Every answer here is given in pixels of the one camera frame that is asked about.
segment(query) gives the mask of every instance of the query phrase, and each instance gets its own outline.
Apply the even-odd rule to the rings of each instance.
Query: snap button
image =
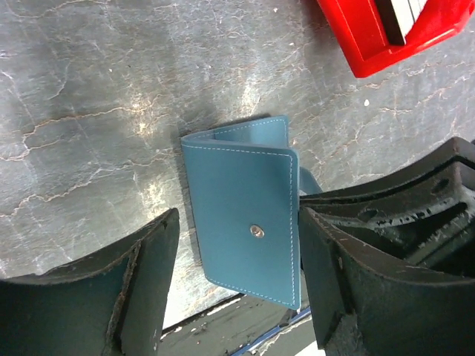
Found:
[[[262,239],[264,237],[264,230],[257,225],[251,226],[251,234],[258,239]]]

